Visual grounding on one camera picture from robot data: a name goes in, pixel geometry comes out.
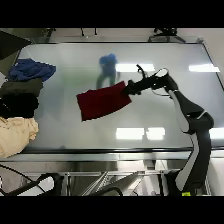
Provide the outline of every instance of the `yellow label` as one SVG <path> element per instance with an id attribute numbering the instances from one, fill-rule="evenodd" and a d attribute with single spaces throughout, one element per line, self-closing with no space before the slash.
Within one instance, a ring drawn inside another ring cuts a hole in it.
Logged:
<path id="1" fill-rule="evenodd" d="M 183 192 L 182 196 L 191 196 L 191 193 L 190 192 Z"/>

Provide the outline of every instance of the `blue cloth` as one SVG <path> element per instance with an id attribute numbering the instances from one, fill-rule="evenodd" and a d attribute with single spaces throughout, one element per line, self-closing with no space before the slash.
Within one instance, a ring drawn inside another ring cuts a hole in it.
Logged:
<path id="1" fill-rule="evenodd" d="M 56 71 L 56 66 L 35 62 L 31 58 L 18 59 L 18 63 L 9 71 L 8 79 L 25 81 L 41 78 L 42 82 L 49 79 Z"/>
<path id="2" fill-rule="evenodd" d="M 117 59 L 114 54 L 109 54 L 100 58 L 99 61 L 103 75 L 114 76 L 116 75 L 115 65 L 117 64 Z"/>

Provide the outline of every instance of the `stack of clothes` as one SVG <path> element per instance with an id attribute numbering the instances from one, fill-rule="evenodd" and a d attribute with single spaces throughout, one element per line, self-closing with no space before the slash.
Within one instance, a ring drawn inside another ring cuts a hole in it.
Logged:
<path id="1" fill-rule="evenodd" d="M 34 140 L 38 123 L 34 111 L 43 82 L 56 71 L 56 66 L 18 59 L 0 88 L 0 157 L 20 153 L 29 140 Z"/>

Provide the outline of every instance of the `folded cloth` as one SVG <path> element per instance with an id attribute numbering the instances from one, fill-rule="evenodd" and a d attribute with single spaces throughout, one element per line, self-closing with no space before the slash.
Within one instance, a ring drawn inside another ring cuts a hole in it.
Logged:
<path id="1" fill-rule="evenodd" d="M 42 79 L 31 79 L 25 82 L 4 82 L 0 88 L 0 97 L 7 94 L 32 93 L 38 97 L 43 88 Z"/>
<path id="2" fill-rule="evenodd" d="M 38 105 L 37 98 L 31 93 L 4 95 L 0 99 L 0 117 L 32 118 Z"/>
<path id="3" fill-rule="evenodd" d="M 82 114 L 82 121 L 96 119 L 111 114 L 131 103 L 128 95 L 121 93 L 125 83 L 98 90 L 89 90 L 78 94 L 77 100 Z"/>
<path id="4" fill-rule="evenodd" d="M 56 71 L 56 66 L 35 62 L 31 58 L 18 59 L 18 63 L 9 70 L 8 79 L 14 81 L 41 78 L 49 79 Z"/>
<path id="5" fill-rule="evenodd" d="M 34 140 L 38 123 L 34 118 L 0 118 L 0 158 L 20 153 L 29 140 Z"/>

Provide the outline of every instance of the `red cloth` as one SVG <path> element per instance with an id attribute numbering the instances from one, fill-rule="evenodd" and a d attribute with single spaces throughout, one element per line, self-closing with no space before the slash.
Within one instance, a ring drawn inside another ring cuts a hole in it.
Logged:
<path id="1" fill-rule="evenodd" d="M 131 103 L 130 97 L 121 93 L 124 88 L 123 81 L 111 87 L 78 94 L 76 97 L 82 113 L 82 121 L 111 114 Z"/>

